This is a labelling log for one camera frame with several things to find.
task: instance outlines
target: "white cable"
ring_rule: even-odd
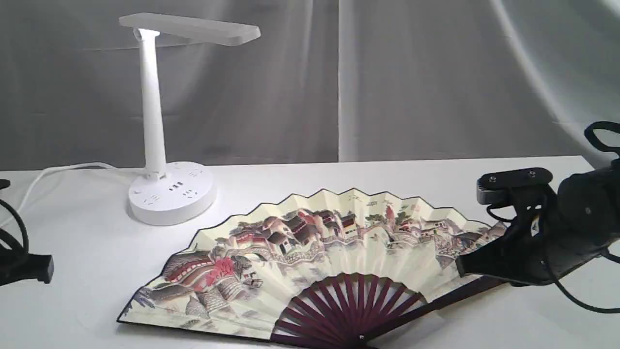
[[[101,167],[101,168],[106,168],[108,170],[118,170],[118,168],[116,168],[116,167],[114,167],[112,165],[106,164],[106,163],[102,163],[102,162],[79,163],[79,164],[76,164],[76,165],[57,166],[57,167],[45,168],[45,169],[41,170],[41,172],[39,172],[38,176],[32,181],[32,183],[28,187],[28,190],[26,190],[26,193],[24,194],[24,197],[22,198],[22,202],[17,207],[17,210],[16,210],[17,213],[21,214],[22,210],[24,209],[24,207],[26,205],[26,201],[28,200],[28,197],[30,196],[30,193],[32,193],[32,189],[41,180],[41,178],[43,178],[45,175],[47,175],[49,173],[66,171],[66,170],[73,170],[73,169],[76,169],[76,168],[83,168],[83,167]],[[4,227],[8,223],[10,223],[13,219],[14,219],[13,216],[10,216],[9,218],[7,218],[4,222],[0,223],[0,228]]]

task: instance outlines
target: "white desk lamp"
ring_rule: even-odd
[[[146,173],[129,188],[131,210],[147,224],[172,225],[204,212],[216,186],[207,167],[192,162],[166,163],[155,38],[160,32],[201,42],[236,46],[260,37],[255,25],[140,13],[119,18],[140,42]]]

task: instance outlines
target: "folding fan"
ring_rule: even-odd
[[[292,194],[199,230],[118,321],[306,348],[369,348],[408,321],[498,286],[460,278],[454,261],[504,231],[420,197]]]

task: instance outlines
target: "white tabletop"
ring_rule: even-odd
[[[256,348],[253,342],[119,325],[115,320],[133,292],[159,274],[169,255],[187,247],[197,229],[249,212],[261,202],[279,202],[290,193],[309,195],[320,188],[341,192],[356,187],[366,193],[419,195],[434,206],[454,206],[467,218],[493,223],[476,202],[476,179],[487,172],[533,166],[551,170],[556,189],[568,175],[591,170],[578,156],[212,167],[218,200],[206,213],[173,227],[151,227],[128,215],[131,173],[53,174],[40,182],[22,215],[31,253],[53,254],[56,273],[49,285],[22,281],[0,288],[0,347]],[[35,175],[0,172],[0,178],[13,182],[1,197],[16,204]],[[14,225],[9,231],[17,235]],[[587,302],[620,306],[619,274],[617,265],[599,259],[564,281]],[[440,315],[441,328],[415,348],[612,348],[620,342],[620,315],[581,310],[554,286],[502,287]],[[414,344],[397,339],[382,348],[387,347]]]

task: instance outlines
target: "lamp base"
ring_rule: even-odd
[[[166,165],[159,179],[140,176],[129,188],[131,211],[151,225],[174,225],[201,214],[215,201],[217,190],[207,167],[192,162]]]

